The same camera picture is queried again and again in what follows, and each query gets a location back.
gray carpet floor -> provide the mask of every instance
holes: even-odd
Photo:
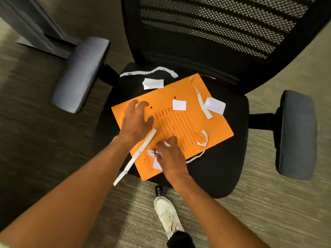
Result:
[[[82,39],[111,40],[106,62],[120,72],[132,61],[120,0],[40,0],[61,27]],[[97,81],[72,115],[50,99],[65,62],[18,45],[0,20],[0,229],[92,156],[91,138],[110,87]],[[271,247],[331,246],[331,24],[281,73],[247,94],[251,113],[274,112],[291,89],[315,101],[318,159],[312,181],[279,175],[272,133],[250,130],[234,192],[219,200]],[[86,247],[166,247],[153,209],[154,186],[126,176],[107,196]],[[187,205],[168,193],[197,247],[207,238]]]

orange envelope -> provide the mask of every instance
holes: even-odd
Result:
[[[162,172],[153,168],[154,159],[147,154],[148,150],[155,148],[155,144],[158,141],[164,141],[171,136],[176,136],[180,149],[183,151],[185,158],[188,159],[204,150],[204,147],[199,146],[197,141],[204,143],[205,140],[194,131],[199,134],[201,134],[202,130],[206,131],[208,135],[207,148],[233,136],[233,132],[223,115],[211,111],[213,118],[207,119],[200,107],[197,92],[192,84],[200,92],[203,101],[207,97],[211,97],[211,95],[199,75],[193,75],[191,80],[190,78],[184,78],[166,85],[162,89],[153,90],[135,98],[139,101],[149,102],[150,106],[145,108],[145,120],[154,115],[153,128],[157,130],[153,139],[135,161],[143,181]],[[173,99],[187,101],[186,111],[172,110]],[[124,109],[130,101],[112,107],[120,128],[122,127]],[[144,141],[139,142],[130,151],[131,155],[135,154]]]

office chair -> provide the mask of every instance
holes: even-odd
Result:
[[[249,128],[273,131],[280,174],[312,178],[317,155],[312,99],[284,91],[275,113],[250,115],[245,94],[275,76],[312,41],[330,19],[331,0],[122,0],[122,12],[135,60],[123,73],[163,66],[179,77],[156,71],[119,78],[102,62],[109,41],[90,38],[84,50],[74,54],[82,59],[97,48],[99,58],[93,59],[92,67],[88,61],[69,66],[53,103],[75,113],[96,77],[113,86],[93,136],[95,154],[119,133],[111,107],[149,92],[141,84],[145,77],[164,79],[167,85],[199,73],[207,75],[202,79],[212,97],[226,103],[224,117],[234,132],[188,164],[202,189],[214,198],[233,191],[242,171]],[[135,166],[129,174],[139,177]],[[163,173],[149,181],[171,187]]]

pant leg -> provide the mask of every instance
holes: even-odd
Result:
[[[195,248],[191,236],[182,231],[176,231],[167,242],[168,248]]]

shoe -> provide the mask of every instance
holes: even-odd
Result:
[[[165,229],[168,239],[176,231],[184,231],[184,228],[179,221],[176,209],[169,199],[166,197],[155,198],[154,208]]]

